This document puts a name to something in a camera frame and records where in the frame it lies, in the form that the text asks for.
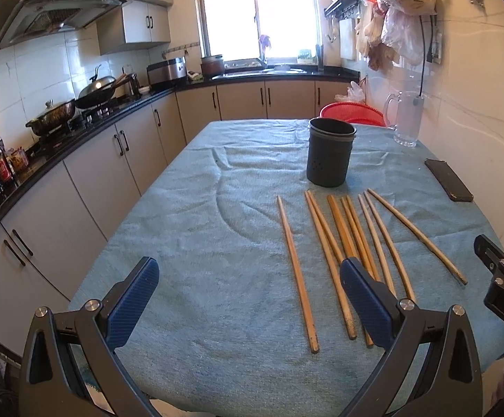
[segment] glass mug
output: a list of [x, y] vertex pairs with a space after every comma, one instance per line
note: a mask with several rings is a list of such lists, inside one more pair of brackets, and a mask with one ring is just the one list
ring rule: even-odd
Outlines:
[[[387, 110], [391, 100], [398, 101], [396, 123], [391, 125], [387, 118]], [[422, 122], [423, 97], [418, 92], [408, 91], [397, 94], [389, 94], [383, 106], [383, 118], [385, 125], [395, 131], [394, 140], [407, 147], [416, 147], [420, 124]]]

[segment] window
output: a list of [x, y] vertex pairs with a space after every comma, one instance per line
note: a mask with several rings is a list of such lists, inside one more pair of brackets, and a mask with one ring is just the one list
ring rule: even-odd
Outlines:
[[259, 37], [269, 36], [269, 60], [296, 60], [300, 50], [315, 55], [315, 0], [201, 0], [207, 55], [225, 60], [260, 56]]

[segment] red plastic basket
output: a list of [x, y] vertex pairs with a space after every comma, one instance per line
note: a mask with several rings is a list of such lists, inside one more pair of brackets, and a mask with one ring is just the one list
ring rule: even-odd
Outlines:
[[385, 126], [383, 113], [368, 105], [354, 101], [330, 103], [321, 109], [320, 117], [337, 119], [350, 124]]

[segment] mug handle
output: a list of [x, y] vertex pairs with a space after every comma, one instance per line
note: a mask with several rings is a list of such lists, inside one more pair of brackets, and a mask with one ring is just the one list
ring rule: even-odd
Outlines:
[[396, 124], [391, 125], [391, 123], [389, 122], [389, 118], [387, 117], [387, 110], [389, 109], [389, 103], [391, 100], [399, 101], [400, 96], [398, 96], [397, 94], [389, 94], [389, 96], [387, 97], [387, 100], [385, 101], [385, 105], [383, 105], [383, 120], [385, 121], [385, 126], [387, 128], [390, 128], [392, 130], [396, 130]]

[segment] range hood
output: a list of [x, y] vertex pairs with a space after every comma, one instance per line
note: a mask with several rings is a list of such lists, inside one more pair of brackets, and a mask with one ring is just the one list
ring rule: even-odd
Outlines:
[[0, 49], [48, 34], [74, 31], [125, 0], [0, 0]]

